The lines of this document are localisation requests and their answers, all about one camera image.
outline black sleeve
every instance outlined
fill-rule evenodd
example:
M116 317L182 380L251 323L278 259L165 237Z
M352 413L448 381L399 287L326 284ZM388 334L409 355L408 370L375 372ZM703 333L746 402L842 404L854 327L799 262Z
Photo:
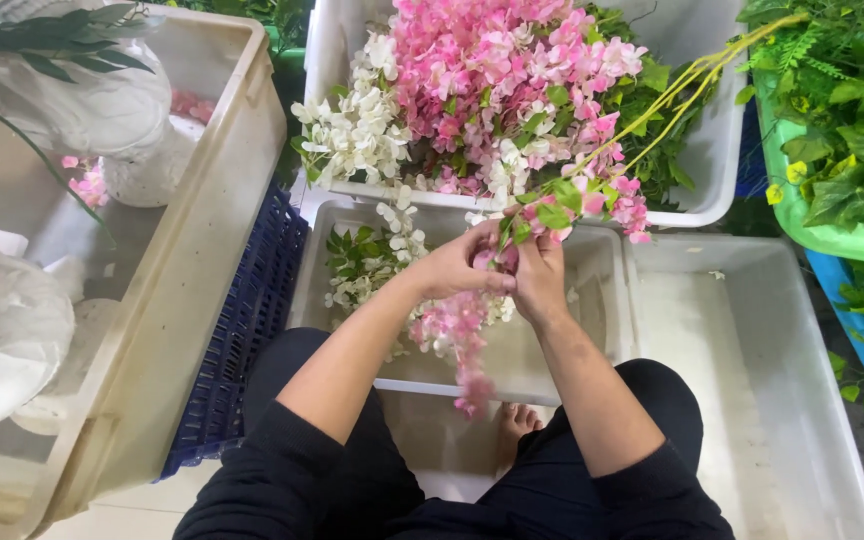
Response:
M628 469L593 480L615 540L734 539L729 522L667 442Z
M174 540L310 539L321 511L319 489L343 447L272 401L241 448L198 492Z

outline floor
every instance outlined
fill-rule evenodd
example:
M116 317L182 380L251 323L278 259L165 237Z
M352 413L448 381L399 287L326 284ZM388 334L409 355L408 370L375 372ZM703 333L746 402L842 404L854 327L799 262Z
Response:
M300 208L310 224L318 206L327 200L345 198L320 189L305 189L303 178L293 189L292 205ZM172 533L196 494L218 469L219 462L203 461L198 467L182 468L157 484L148 484L92 502L90 509L69 520L57 522L41 540L164 540Z

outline foot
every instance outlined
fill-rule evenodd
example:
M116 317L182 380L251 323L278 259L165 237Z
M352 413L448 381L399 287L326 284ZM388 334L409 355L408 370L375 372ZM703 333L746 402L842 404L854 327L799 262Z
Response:
M528 405L503 402L495 413L498 422L498 441L496 444L496 476L505 475L516 461L519 439L526 434L543 428L539 414Z

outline black pants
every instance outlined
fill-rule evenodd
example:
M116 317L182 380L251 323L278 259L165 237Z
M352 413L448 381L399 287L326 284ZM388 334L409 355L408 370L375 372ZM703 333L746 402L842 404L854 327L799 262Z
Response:
M328 337L315 328L292 328L260 354L245 395L246 436ZM647 359L625 362L616 371L687 466L697 470L702 417L682 378ZM603 511L562 407L544 429L522 437L510 471L476 504L426 501L392 440L378 392L372 388L339 468L322 486L321 499L317 538L385 538L387 522L410 513L406 521L437 526L444 514L454 513L455 532L475 530L481 521L483 530L478 533L486 535L511 527L536 538L604 537Z

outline blue container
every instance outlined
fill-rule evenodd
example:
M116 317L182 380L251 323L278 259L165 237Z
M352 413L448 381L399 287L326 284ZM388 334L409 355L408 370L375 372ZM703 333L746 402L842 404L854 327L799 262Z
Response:
M245 436L242 397L259 351L285 330L308 224L273 178L198 368L159 480L215 460Z
M853 335L854 331L855 334L864 338L864 315L861 313L852 313L838 307L840 304L846 304L846 299L842 298L842 295L839 294L839 288L842 284L851 284L853 282L852 269L844 258L830 254L805 250L805 257L812 266L815 277L819 279L822 291L824 291L828 300L832 302L835 315L839 318L842 328L845 329L848 341L851 341L852 347L858 354L858 360L864 366L864 343Z
M742 116L742 140L738 150L738 175L735 177L736 197L762 197L769 188L765 171L765 153L762 153L762 131L756 100L745 105Z

